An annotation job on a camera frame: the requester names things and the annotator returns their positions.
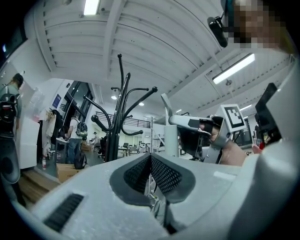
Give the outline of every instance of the white ceiling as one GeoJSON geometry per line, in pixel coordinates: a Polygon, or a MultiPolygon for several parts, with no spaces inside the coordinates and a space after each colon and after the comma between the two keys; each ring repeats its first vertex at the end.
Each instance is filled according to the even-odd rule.
{"type": "MultiPolygon", "coordinates": [[[[143,107],[155,114],[164,113],[162,93],[175,110],[201,116],[214,114],[223,102],[254,104],[267,84],[280,85],[290,68],[285,53],[232,45],[222,49],[207,25],[209,16],[221,14],[220,0],[101,0],[99,14],[92,16],[83,16],[84,4],[40,4],[38,39],[57,77],[100,85],[105,102],[113,102],[110,87],[120,86],[118,53],[125,74],[131,73],[128,89],[158,87],[143,107]],[[221,68],[248,53],[255,53],[255,62],[233,75],[230,87],[225,81],[213,83],[221,68]]],[[[135,92],[128,104],[143,94],[135,92]]],[[[244,115],[254,112],[253,105],[244,115]]]]}

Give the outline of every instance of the black coat rack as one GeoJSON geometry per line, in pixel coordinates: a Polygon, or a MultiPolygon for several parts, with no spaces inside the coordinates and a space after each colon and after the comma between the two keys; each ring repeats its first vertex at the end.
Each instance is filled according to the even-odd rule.
{"type": "Polygon", "coordinates": [[[150,91],[149,88],[135,88],[127,92],[128,83],[131,77],[131,74],[128,73],[126,75],[126,79],[124,80],[124,71],[123,71],[123,65],[122,65],[122,55],[118,54],[119,58],[119,64],[120,64],[120,70],[121,70],[121,88],[112,87],[112,90],[118,90],[119,97],[116,105],[116,109],[113,115],[112,122],[109,119],[109,116],[107,112],[98,104],[84,96],[83,98],[89,101],[91,104],[93,104],[95,107],[97,107],[103,114],[105,115],[108,127],[105,127],[103,123],[99,120],[98,116],[93,115],[91,117],[91,120],[95,122],[103,131],[107,132],[107,142],[106,142],[106,153],[105,153],[105,161],[113,161],[118,158],[118,147],[119,147],[119,139],[120,139],[120,132],[122,132],[128,136],[135,136],[138,134],[143,134],[143,131],[140,130],[135,133],[127,133],[124,128],[123,124],[124,121],[128,118],[132,118],[132,115],[129,115],[129,113],[143,100],[147,99],[149,96],[151,96],[153,93],[158,91],[157,87],[153,87],[150,91]],[[139,100],[137,100],[130,108],[126,111],[126,105],[129,95],[137,90],[141,91],[149,91],[144,96],[142,96],[139,100]]]}

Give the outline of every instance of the fluorescent light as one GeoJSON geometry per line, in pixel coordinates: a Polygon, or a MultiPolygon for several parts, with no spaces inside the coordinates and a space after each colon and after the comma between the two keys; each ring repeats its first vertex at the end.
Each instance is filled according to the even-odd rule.
{"type": "Polygon", "coordinates": [[[223,80],[227,79],[231,75],[235,74],[236,72],[240,71],[245,66],[249,65],[251,62],[255,60],[255,55],[252,53],[250,55],[247,55],[246,57],[242,58],[237,63],[233,64],[226,70],[224,70],[222,73],[218,74],[217,76],[213,77],[212,80],[215,84],[219,84],[223,80]]]}
{"type": "Polygon", "coordinates": [[[243,111],[243,110],[245,110],[245,109],[247,109],[247,108],[249,108],[249,107],[251,107],[252,106],[252,104],[250,104],[249,106],[247,106],[247,107],[243,107],[242,109],[240,109],[240,111],[243,111]]]}
{"type": "Polygon", "coordinates": [[[97,13],[99,0],[86,0],[84,6],[84,15],[95,15],[97,13]]]}

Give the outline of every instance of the backpack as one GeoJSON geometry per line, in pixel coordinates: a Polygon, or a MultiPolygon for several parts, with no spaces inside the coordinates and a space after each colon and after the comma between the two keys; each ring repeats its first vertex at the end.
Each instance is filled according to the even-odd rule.
{"type": "Polygon", "coordinates": [[[20,94],[9,93],[6,85],[6,93],[0,97],[0,135],[14,138],[15,118],[17,116],[17,100],[20,94]]]}
{"type": "Polygon", "coordinates": [[[88,135],[88,126],[84,122],[77,120],[76,134],[80,137],[86,137],[88,135]]]}
{"type": "Polygon", "coordinates": [[[77,170],[83,169],[87,164],[86,161],[86,156],[83,152],[80,152],[79,154],[77,154],[74,158],[74,167],[77,170]]]}

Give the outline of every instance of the bottle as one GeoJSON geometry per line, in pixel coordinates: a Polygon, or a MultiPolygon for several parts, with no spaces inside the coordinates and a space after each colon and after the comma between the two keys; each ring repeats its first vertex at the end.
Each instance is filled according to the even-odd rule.
{"type": "Polygon", "coordinates": [[[45,156],[43,156],[42,165],[43,165],[43,170],[46,170],[46,157],[45,156]]]}

